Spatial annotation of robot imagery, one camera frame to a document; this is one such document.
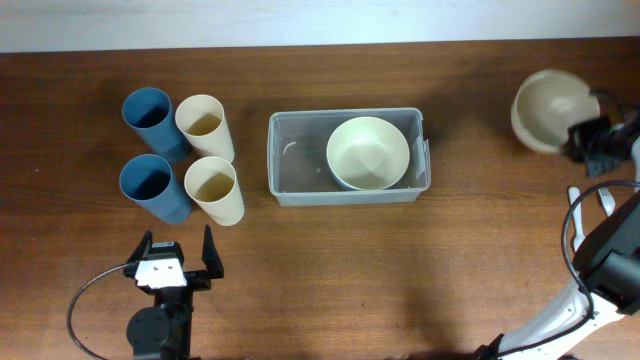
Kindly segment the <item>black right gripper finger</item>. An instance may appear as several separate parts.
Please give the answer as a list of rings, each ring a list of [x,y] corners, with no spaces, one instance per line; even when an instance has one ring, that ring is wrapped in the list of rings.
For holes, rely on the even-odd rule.
[[[561,154],[573,161],[586,161],[590,157],[606,154],[611,128],[608,116],[572,125],[567,130],[568,140],[562,146]]]
[[[588,154],[584,157],[586,175],[590,178],[600,177],[621,165],[619,158],[606,154]]]

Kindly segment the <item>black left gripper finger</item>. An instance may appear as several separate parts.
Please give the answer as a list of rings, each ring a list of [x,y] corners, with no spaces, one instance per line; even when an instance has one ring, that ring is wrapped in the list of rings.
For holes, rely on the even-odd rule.
[[[132,252],[131,256],[128,258],[128,264],[136,264],[142,261],[147,255],[150,248],[153,245],[153,235],[150,230],[147,230],[143,235],[140,243]]]
[[[215,247],[213,233],[209,225],[206,225],[204,230],[201,259],[210,278],[224,277],[224,266]]]

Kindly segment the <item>cream bowl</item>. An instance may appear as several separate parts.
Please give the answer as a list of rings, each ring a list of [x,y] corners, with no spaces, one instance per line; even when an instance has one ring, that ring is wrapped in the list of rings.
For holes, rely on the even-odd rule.
[[[580,77],[547,69],[529,76],[511,107],[515,136],[532,151],[560,154],[573,125],[600,116],[598,100]]]
[[[326,160],[331,173],[342,179],[372,172],[401,180],[409,167],[410,150],[395,125],[381,118],[361,116],[347,120],[331,133]]]

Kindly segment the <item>cream cup front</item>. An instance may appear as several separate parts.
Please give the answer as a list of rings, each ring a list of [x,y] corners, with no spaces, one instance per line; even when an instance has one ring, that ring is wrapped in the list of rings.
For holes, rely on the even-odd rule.
[[[245,213],[243,197],[233,165],[221,157],[195,161],[184,178],[187,194],[221,226],[240,222]]]

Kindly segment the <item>cream cup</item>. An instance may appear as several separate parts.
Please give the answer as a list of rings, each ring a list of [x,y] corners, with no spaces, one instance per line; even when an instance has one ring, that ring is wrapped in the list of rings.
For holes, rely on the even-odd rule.
[[[200,157],[234,161],[235,150],[224,107],[215,97],[198,94],[186,98],[176,110],[175,122]]]
[[[243,197],[233,165],[221,157],[195,161],[184,178],[187,194],[221,226],[240,222],[245,213]]]

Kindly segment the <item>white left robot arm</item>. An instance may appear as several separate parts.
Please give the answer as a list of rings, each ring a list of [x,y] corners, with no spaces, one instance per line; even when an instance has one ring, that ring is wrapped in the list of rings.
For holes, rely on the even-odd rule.
[[[135,359],[191,357],[193,295],[209,291],[213,280],[224,277],[210,226],[204,229],[201,260],[203,270],[185,271],[179,243],[154,242],[150,231],[144,234],[123,271],[137,288],[154,297],[154,305],[137,311],[127,325],[126,337]]]

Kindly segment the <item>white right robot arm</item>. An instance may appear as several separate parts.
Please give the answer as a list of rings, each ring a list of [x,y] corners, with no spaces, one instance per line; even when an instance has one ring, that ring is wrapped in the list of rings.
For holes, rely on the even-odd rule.
[[[590,175],[604,166],[637,158],[639,105],[619,100],[606,90],[589,95],[614,105],[624,121],[612,125],[600,116],[568,130],[566,154],[587,167]],[[562,255],[571,275],[565,289],[531,321],[490,344],[480,346],[474,359],[569,359],[569,351],[599,328],[639,311],[639,194],[634,193],[608,215],[581,245],[569,253],[567,232],[572,215],[589,195],[611,187],[637,190],[638,180],[596,184],[571,204],[561,230]]]

